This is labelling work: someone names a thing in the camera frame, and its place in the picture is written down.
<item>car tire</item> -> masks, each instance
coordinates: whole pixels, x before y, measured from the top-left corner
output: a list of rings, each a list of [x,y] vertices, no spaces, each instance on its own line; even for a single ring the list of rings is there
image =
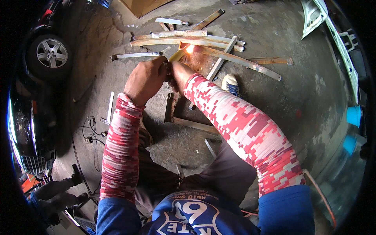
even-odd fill
[[[70,72],[73,53],[62,38],[53,34],[41,35],[30,44],[26,64],[36,78],[58,82]]]

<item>shoe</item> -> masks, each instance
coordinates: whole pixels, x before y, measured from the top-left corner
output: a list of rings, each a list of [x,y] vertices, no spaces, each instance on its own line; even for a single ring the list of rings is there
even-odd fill
[[[232,74],[226,74],[222,81],[223,90],[233,94],[234,96],[240,97],[239,86],[236,78]]]
[[[76,185],[79,185],[80,183],[82,183],[82,176],[81,176],[81,173],[78,170],[78,167],[77,167],[76,164],[73,164],[72,168],[73,168],[73,174],[71,176],[71,180],[73,181],[74,185],[76,186]]]
[[[152,135],[146,130],[144,125],[143,116],[140,118],[140,127],[138,129],[139,145],[146,148],[153,145]]]
[[[81,193],[77,198],[78,198],[79,204],[81,204],[89,198],[89,195],[87,193]]]

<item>sneaker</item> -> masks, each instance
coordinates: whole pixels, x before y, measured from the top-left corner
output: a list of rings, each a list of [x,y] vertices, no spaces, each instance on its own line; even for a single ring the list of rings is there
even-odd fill
[[[234,96],[240,97],[238,82],[236,81],[235,76],[232,74],[226,74],[226,76],[223,78],[221,88]]]
[[[140,118],[140,127],[138,129],[138,144],[143,148],[153,145],[152,135],[146,130],[144,125],[143,116]]]
[[[76,186],[76,185],[79,185],[80,183],[82,183],[82,176],[81,176],[81,173],[78,170],[78,167],[77,167],[76,164],[73,164],[72,168],[73,168],[73,174],[71,176],[71,179],[72,179],[74,185]]]

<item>blue bucket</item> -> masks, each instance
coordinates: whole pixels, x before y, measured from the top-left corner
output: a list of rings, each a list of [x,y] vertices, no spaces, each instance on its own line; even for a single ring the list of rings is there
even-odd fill
[[[347,108],[346,114],[347,122],[359,128],[360,126],[360,106],[353,106]]]
[[[356,138],[350,135],[346,135],[342,146],[350,155],[352,155],[356,147]]]

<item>garage floor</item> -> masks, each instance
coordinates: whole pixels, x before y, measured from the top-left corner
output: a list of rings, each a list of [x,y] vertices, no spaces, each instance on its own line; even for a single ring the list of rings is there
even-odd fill
[[[79,125],[89,115],[97,120],[97,132],[108,130],[108,125],[99,119],[107,116],[110,92],[122,92],[133,68],[145,60],[129,58],[111,62],[109,56],[162,51],[168,58],[176,52],[177,45],[130,47],[132,35],[162,31],[160,25],[154,22],[157,17],[196,24],[218,9],[224,9],[225,13],[205,29],[215,36],[231,38],[238,35],[240,40],[245,41],[244,52],[233,54],[243,58],[292,57],[294,65],[265,65],[282,75],[282,81],[278,82],[241,65],[225,62],[216,83],[221,84],[225,74],[234,74],[238,78],[242,98],[263,110],[279,125],[292,142],[302,168],[308,169],[314,177],[320,173],[346,133],[345,110],[349,94],[332,48],[320,28],[300,40],[304,25],[300,1],[259,1],[233,6],[225,0],[175,0],[136,19],[117,0],[113,0],[110,9],[86,5],[85,0],[80,0],[71,6],[62,29],[63,38],[75,53],[75,61],[67,83],[69,95],[59,107],[62,134],[54,164],[55,180],[68,177],[70,166],[76,162],[71,129],[89,187],[92,191],[98,187],[100,172],[95,166],[100,167],[103,146],[98,144],[98,156],[95,157],[95,145],[85,144],[82,136],[75,131],[80,131]],[[177,26],[177,29],[188,28],[191,26]],[[74,104],[72,99],[78,97],[90,81],[93,81],[92,86],[82,100]],[[156,142],[149,151],[155,162],[171,171],[177,172],[176,164],[182,164],[186,175],[198,173],[212,161],[205,138],[218,141],[220,137],[163,123],[169,92],[168,85],[164,84],[146,105],[145,125]],[[202,122],[206,121],[200,113],[191,116],[195,120],[204,118]],[[86,191],[84,184],[69,190],[75,195]],[[258,207],[256,181],[241,207]],[[89,202],[82,212],[92,218],[95,209],[94,203]]]

